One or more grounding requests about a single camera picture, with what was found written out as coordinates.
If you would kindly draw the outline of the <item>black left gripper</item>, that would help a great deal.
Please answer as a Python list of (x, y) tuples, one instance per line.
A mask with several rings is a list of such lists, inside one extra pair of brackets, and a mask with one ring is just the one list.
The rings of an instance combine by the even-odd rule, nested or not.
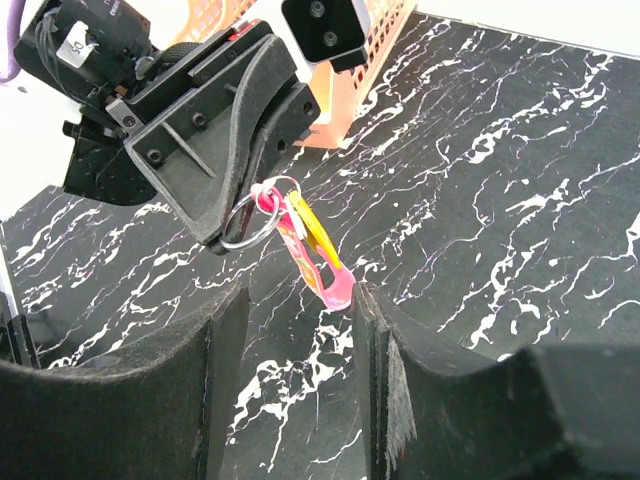
[(64, 123), (76, 144), (62, 189), (111, 205), (141, 205), (159, 193), (215, 255), (229, 252), (223, 232), (231, 241), (246, 234), (253, 208), (227, 223), (234, 205), (271, 176), (320, 113), (264, 21), (155, 52), (125, 104), (141, 125), (126, 138), (106, 111), (83, 107), (79, 124)]

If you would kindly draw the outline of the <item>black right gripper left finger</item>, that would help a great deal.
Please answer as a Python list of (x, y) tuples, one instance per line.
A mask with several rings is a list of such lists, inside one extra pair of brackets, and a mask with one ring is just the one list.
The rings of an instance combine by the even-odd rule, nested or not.
[(245, 286), (78, 367), (1, 365), (5, 479), (215, 479), (249, 319)]

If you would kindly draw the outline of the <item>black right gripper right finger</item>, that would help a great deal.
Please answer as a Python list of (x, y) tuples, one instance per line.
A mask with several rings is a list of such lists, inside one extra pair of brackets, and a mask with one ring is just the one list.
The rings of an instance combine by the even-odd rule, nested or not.
[(496, 361), (367, 284), (352, 315), (369, 478), (638, 477), (637, 345), (533, 345)]

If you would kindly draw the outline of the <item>keyring with pink strap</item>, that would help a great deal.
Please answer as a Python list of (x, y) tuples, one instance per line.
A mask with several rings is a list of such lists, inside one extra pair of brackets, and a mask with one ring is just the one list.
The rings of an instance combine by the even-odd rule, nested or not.
[(296, 264), (301, 278), (310, 290), (322, 300), (326, 309), (338, 312), (351, 306), (352, 291), (356, 283), (351, 270), (344, 265), (337, 269), (324, 252), (317, 253), (305, 240), (301, 240), (292, 223), (293, 212), (285, 203), (291, 190), (302, 194), (300, 183), (291, 176), (277, 175), (251, 186), (247, 196), (238, 201), (228, 215), (226, 222), (252, 204), (259, 212), (268, 216), (264, 226), (242, 241), (231, 241), (223, 232), (220, 244), (228, 251), (249, 248), (266, 239), (273, 231), (282, 238), (290, 256)]

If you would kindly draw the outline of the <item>yellow key tag with key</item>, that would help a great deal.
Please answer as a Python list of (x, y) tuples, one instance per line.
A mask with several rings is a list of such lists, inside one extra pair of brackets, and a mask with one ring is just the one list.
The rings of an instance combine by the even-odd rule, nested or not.
[(289, 191), (285, 203), (293, 212), (292, 223), (297, 236), (305, 240), (317, 253), (327, 254), (329, 262), (341, 269), (343, 265), (333, 242), (302, 194), (297, 190)]

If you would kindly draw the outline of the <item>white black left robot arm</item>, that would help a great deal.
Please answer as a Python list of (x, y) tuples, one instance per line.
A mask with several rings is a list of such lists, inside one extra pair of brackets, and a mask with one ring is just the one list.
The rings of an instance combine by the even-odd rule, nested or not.
[(80, 106), (80, 120), (63, 126), (74, 142), (66, 193), (117, 206), (162, 196), (217, 255), (271, 234), (284, 203), (249, 232), (255, 186), (308, 133), (318, 106), (267, 22), (160, 50), (124, 1), (45, 1), (26, 29), (21, 15), (12, 2), (17, 64)]

